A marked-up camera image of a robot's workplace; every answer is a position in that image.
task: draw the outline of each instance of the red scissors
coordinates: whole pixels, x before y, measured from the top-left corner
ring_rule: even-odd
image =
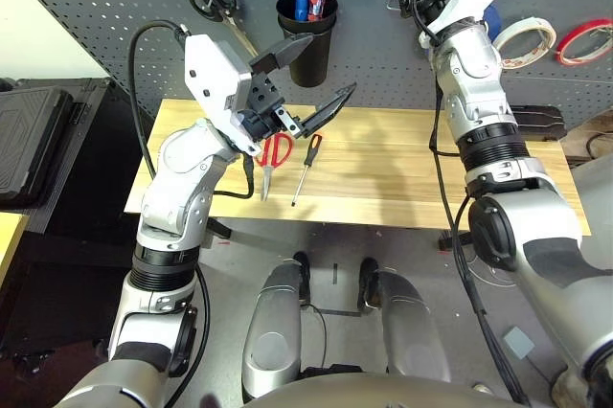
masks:
[[[282,140],[286,140],[287,142],[287,151],[285,155],[279,159]],[[268,137],[264,142],[263,154],[261,158],[256,158],[258,165],[262,166],[264,169],[264,180],[261,186],[260,200],[266,200],[268,198],[268,190],[270,189],[270,182],[272,181],[272,172],[276,167],[287,160],[293,148],[293,144],[293,140],[286,133],[276,133],[272,137]]]

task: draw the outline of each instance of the hanging scissors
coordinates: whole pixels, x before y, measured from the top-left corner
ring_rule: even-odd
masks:
[[[287,151],[280,159],[282,140],[286,140],[287,142]],[[256,162],[264,169],[260,200],[266,200],[268,198],[268,190],[270,189],[270,182],[272,181],[272,172],[287,160],[292,148],[293,140],[286,133],[276,133],[272,137],[267,138],[264,142],[261,158],[256,158]]]
[[[190,4],[196,12],[207,20],[222,22],[228,27],[252,57],[258,55],[254,45],[245,32],[238,27],[237,22],[233,18],[233,15],[238,10],[237,0],[190,0]]]

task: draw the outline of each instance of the gray pegboard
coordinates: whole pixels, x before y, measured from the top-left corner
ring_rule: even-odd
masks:
[[[125,57],[132,32],[144,22],[167,18],[193,33],[227,40],[246,52],[221,24],[192,10],[188,0],[39,0],[73,37],[126,88]],[[239,0],[240,26],[259,49],[283,37],[277,0]],[[272,79],[293,103],[317,103],[338,87],[357,81],[354,106],[429,108],[433,78],[410,20],[388,11],[387,0],[338,0],[328,79],[315,89],[293,84],[287,70]],[[562,37],[583,21],[611,14],[610,0],[496,0],[503,26],[527,16],[549,20]],[[139,100],[152,115],[164,97],[191,98],[183,83],[183,56],[166,31],[148,32],[137,55]],[[553,54],[529,67],[506,71],[503,84],[514,104],[553,104],[572,127],[608,108],[613,100],[611,57],[579,68],[562,67]]]

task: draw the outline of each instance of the screwdriver handle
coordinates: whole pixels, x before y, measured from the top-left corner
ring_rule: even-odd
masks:
[[[313,165],[313,159],[319,152],[319,146],[322,144],[322,137],[319,134],[315,134],[311,137],[310,143],[308,144],[308,151],[306,152],[305,165],[311,167]]]

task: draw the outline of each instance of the wooden board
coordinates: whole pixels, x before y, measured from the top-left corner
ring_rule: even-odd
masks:
[[[303,118],[312,106],[288,106]],[[156,161],[159,147],[171,133],[193,124],[204,113],[197,102],[163,100],[148,141]],[[298,205],[291,199],[307,154],[308,140],[297,140],[291,156],[276,169],[270,194],[260,202],[262,173],[256,167],[256,192],[249,200],[216,196],[211,216],[273,218],[341,223],[381,224],[410,228],[448,229],[436,169],[428,139],[434,111],[346,107],[321,130],[324,141],[308,173]],[[528,143],[575,209],[585,235],[589,227],[579,196],[558,142]],[[439,150],[457,151],[441,120]],[[464,167],[458,158],[441,158],[444,183],[452,212],[464,198]],[[125,211],[139,213],[150,182],[144,163],[138,169]],[[241,162],[228,168],[218,190],[244,193]],[[464,218],[462,228],[467,229]]]
[[[0,285],[7,275],[12,256],[17,249],[27,222],[28,217],[26,215],[0,212]]]

